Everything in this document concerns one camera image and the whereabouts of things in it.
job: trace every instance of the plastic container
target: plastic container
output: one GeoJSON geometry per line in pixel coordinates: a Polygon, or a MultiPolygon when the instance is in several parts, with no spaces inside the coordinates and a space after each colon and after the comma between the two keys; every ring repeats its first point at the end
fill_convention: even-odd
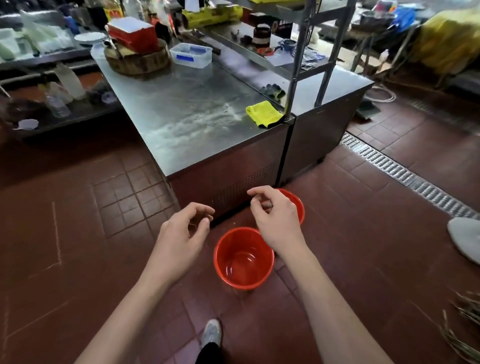
{"type": "Polygon", "coordinates": [[[70,95],[73,96],[74,99],[80,100],[86,97],[82,83],[78,79],[78,76],[75,74],[75,72],[69,67],[65,66],[63,63],[58,63],[53,69],[53,72],[59,78],[62,86],[70,95]]]}
{"type": "Polygon", "coordinates": [[[56,118],[65,118],[70,115],[70,109],[56,95],[46,95],[45,105],[50,109],[56,118]]]}
{"type": "Polygon", "coordinates": [[[203,68],[212,63],[212,49],[189,43],[180,43],[170,49],[174,63],[184,66],[203,68]]]}
{"type": "Polygon", "coordinates": [[[220,238],[213,261],[216,272],[226,284],[250,291],[267,279],[275,253],[258,230],[242,227],[229,230],[220,238]]]}
{"type": "Polygon", "coordinates": [[[277,188],[277,190],[287,196],[289,200],[295,204],[295,206],[297,207],[297,214],[299,216],[299,221],[301,225],[303,223],[303,220],[305,220],[305,207],[303,206],[303,202],[290,191],[284,190],[283,188],[277,188]]]}

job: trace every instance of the white sneaker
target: white sneaker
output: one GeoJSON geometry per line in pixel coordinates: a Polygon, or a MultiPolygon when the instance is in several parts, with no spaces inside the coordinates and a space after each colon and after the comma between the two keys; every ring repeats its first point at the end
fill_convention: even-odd
{"type": "Polygon", "coordinates": [[[220,321],[211,319],[205,326],[204,334],[202,335],[202,349],[209,342],[214,342],[220,347],[222,341],[222,328],[220,321]]]}

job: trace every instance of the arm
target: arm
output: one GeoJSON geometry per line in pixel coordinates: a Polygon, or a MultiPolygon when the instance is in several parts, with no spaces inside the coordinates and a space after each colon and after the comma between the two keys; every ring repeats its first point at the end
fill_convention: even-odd
{"type": "Polygon", "coordinates": [[[138,282],[78,357],[76,364],[122,362],[157,303],[197,258],[210,231],[214,212],[211,207],[191,203],[163,223],[138,282]],[[201,219],[196,233],[190,238],[190,220],[198,216],[206,217],[201,219]]]}
{"type": "Polygon", "coordinates": [[[305,243],[297,209],[270,186],[248,191],[264,240],[284,260],[297,282],[317,347],[325,364],[393,364],[349,307],[305,243]],[[267,214],[264,207],[271,207],[267,214]]]}

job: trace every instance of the floor drain grate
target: floor drain grate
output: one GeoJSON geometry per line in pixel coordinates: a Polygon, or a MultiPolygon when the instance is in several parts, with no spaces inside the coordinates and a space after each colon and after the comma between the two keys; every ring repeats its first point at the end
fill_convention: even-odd
{"type": "Polygon", "coordinates": [[[408,104],[416,108],[417,110],[423,111],[428,115],[435,116],[443,122],[460,128],[467,133],[480,135],[480,125],[475,121],[466,119],[461,116],[453,115],[445,110],[435,109],[431,105],[427,104],[425,101],[416,98],[410,100],[408,104]]]}
{"type": "Polygon", "coordinates": [[[350,133],[343,135],[341,143],[447,214],[480,220],[478,212],[350,133]]]}

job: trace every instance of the white paper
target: white paper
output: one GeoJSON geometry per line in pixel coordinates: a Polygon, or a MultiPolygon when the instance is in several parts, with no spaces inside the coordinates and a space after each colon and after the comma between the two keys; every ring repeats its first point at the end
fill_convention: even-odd
{"type": "Polygon", "coordinates": [[[185,10],[188,12],[199,12],[200,2],[198,0],[185,0],[185,10]]]}
{"type": "Polygon", "coordinates": [[[290,52],[285,52],[281,49],[277,49],[272,56],[266,56],[265,58],[274,66],[293,63],[293,57],[290,52]]]}

